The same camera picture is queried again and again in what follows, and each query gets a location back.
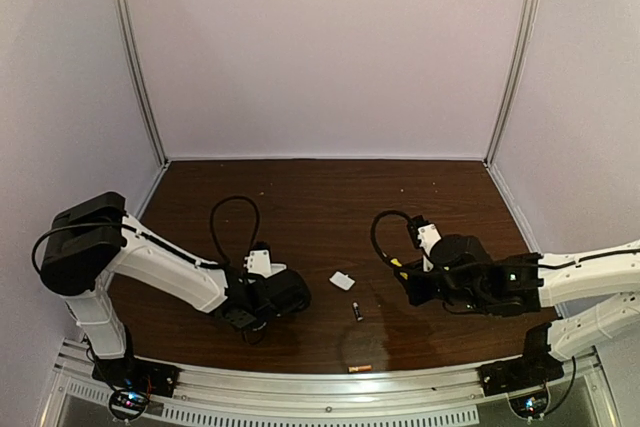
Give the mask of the black battery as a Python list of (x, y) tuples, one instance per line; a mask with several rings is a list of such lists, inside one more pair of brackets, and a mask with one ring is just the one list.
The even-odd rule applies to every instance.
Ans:
[(352, 311), (357, 322), (361, 322), (363, 320), (362, 313), (360, 311), (359, 304), (357, 302), (352, 303)]

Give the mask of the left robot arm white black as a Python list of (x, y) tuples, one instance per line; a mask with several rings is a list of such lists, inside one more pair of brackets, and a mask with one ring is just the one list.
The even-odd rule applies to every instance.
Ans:
[(128, 364), (132, 357), (130, 333), (108, 293), (114, 275), (169, 294), (240, 332), (260, 330), (311, 304), (303, 277), (273, 262), (266, 243), (251, 242), (241, 269), (227, 257), (199, 257), (146, 228), (113, 191), (57, 214), (35, 241), (31, 263), (41, 283), (66, 303), (94, 360), (104, 364)]

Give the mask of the white battery cover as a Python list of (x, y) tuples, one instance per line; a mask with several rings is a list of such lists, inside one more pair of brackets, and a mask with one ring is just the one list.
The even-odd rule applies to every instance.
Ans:
[(354, 285), (355, 280), (349, 277), (347, 274), (336, 271), (330, 278), (329, 282), (335, 287), (343, 290), (349, 291)]

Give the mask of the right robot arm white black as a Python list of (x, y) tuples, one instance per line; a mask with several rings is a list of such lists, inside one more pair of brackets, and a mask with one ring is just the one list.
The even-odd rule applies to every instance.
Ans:
[(423, 257), (392, 262), (395, 278), (414, 306), (460, 303), (467, 314), (515, 317), (597, 297), (572, 317), (531, 330), (523, 355), (567, 361), (639, 323), (639, 243), (595, 251), (525, 253), (493, 259), (480, 240), (458, 234), (417, 242)]

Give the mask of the yellow handled screwdriver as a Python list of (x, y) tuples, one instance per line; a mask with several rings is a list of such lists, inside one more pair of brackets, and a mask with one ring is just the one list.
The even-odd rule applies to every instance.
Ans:
[(404, 266), (403, 264), (397, 259), (397, 258), (392, 258), (391, 259), (391, 264), (395, 269), (395, 275), (407, 280), (408, 279), (408, 274), (404, 271)]

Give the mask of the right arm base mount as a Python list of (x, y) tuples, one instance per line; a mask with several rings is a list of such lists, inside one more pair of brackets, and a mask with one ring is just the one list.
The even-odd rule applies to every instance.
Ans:
[(563, 364), (548, 356), (496, 361), (481, 365), (477, 371), (485, 396), (532, 388), (564, 375)]

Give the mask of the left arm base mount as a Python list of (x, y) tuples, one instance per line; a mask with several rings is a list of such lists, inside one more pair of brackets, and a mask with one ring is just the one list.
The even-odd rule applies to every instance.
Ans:
[(177, 366), (142, 360), (96, 360), (92, 378), (108, 386), (128, 388), (139, 393), (171, 398), (177, 385)]

